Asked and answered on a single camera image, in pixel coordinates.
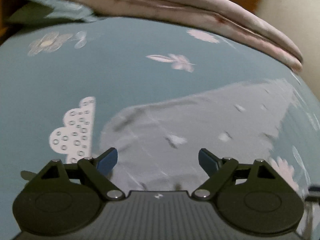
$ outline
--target blue bed sheet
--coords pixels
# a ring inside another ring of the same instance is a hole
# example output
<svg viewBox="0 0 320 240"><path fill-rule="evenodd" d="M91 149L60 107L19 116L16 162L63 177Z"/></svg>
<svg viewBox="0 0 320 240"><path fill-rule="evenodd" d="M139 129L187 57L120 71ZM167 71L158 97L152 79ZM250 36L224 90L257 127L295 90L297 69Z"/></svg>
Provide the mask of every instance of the blue bed sheet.
<svg viewBox="0 0 320 240"><path fill-rule="evenodd" d="M23 29L0 47L0 73L1 239L19 232L22 170L108 147L126 192L194 190L202 147L262 157L300 195L320 182L319 102L285 65L224 37L125 17Z"/></svg>

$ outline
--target black plastic part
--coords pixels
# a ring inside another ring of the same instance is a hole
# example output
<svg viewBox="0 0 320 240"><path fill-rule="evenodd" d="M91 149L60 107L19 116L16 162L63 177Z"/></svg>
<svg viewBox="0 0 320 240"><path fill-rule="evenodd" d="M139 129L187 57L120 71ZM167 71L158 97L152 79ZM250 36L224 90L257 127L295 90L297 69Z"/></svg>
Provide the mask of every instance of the black plastic part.
<svg viewBox="0 0 320 240"><path fill-rule="evenodd" d="M247 180L235 185L236 179ZM304 212L297 193L265 161L246 165L227 160L198 189L210 191L205 199L212 201L228 223L248 234L271 236L294 231Z"/></svg>
<svg viewBox="0 0 320 240"><path fill-rule="evenodd" d="M296 232L253 236L227 224L213 205L185 191L133 191L110 201L90 225L73 233L35 236L23 232L15 240L302 240Z"/></svg>
<svg viewBox="0 0 320 240"><path fill-rule="evenodd" d="M320 205L320 186L319 185L311 185L308 188L309 195L306 196L306 202L315 202Z"/></svg>
<svg viewBox="0 0 320 240"><path fill-rule="evenodd" d="M105 175L116 156L111 148L77 164L47 164L14 201L22 230L15 239L301 239L295 231L303 202L265 161L239 164L201 149L199 164L210 177L198 189L208 190L209 196L131 192L113 201L107 192L119 189ZM79 179L81 185L69 179ZM246 182L236 185L237 179ZM312 189L315 197L319 191Z"/></svg>
<svg viewBox="0 0 320 240"><path fill-rule="evenodd" d="M98 172L103 158L81 159L76 164L50 161L23 189L13 203L13 215L22 231L57 236L79 230L96 219L109 190L119 190ZM70 182L79 179L81 184Z"/></svg>
<svg viewBox="0 0 320 240"><path fill-rule="evenodd" d="M209 177L222 167L222 160L204 148L199 151L198 160L201 168Z"/></svg>

